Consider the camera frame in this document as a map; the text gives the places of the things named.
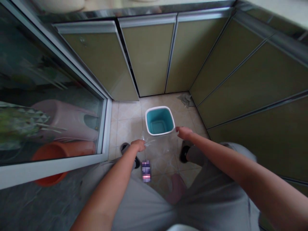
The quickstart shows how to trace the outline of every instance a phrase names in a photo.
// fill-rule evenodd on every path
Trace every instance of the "phone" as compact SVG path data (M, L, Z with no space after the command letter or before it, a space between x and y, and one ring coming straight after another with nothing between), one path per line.
M141 162L142 180L144 183L151 182L151 163L149 160Z

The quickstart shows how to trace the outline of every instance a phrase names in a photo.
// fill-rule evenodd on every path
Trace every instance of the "leg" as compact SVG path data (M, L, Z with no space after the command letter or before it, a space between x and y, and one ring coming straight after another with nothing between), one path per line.
M256 161L239 144L221 144ZM201 155L197 147L191 147L190 151L187 159L203 167L177 204L179 222L198 230L259 230L259 210L244 190Z
M80 188L82 200L88 200L116 161L98 165L83 178ZM175 219L173 206L151 187L131 177L115 215L112 230L167 230Z

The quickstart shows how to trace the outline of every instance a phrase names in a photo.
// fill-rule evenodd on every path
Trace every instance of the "forearm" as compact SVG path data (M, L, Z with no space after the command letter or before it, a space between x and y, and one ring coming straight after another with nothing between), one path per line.
M197 134L189 140L221 171L236 181L281 230L304 230L308 223L308 198L280 177L249 158Z
M91 230L91 227L93 230L103 227L111 229L127 188L137 152L138 147L131 145L110 169L91 195L71 230Z

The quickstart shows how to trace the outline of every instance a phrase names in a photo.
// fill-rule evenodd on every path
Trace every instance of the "knee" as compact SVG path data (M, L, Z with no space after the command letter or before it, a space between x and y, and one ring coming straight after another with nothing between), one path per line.
M237 144L237 143L232 143L232 142L221 142L221 145L231 148L234 151L237 151L238 153L243 154L244 156L246 156L247 158L257 162L257 158L254 154L251 153L251 151L249 151L247 148L245 148L244 146Z

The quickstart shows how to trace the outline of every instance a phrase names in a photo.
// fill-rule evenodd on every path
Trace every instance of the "hand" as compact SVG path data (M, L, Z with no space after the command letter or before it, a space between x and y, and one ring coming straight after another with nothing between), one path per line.
M131 145L136 145L138 147L138 152L142 152L145 150L145 141L144 140L135 140L131 143Z
M176 127L176 128L175 128L175 131L176 131L176 132L179 132L177 136L180 137L180 138L183 139L183 140L188 140L189 134L192 134L192 133L193 133L193 131L192 131L190 128L188 128L188 127L183 127L183 126L181 126L181 127Z

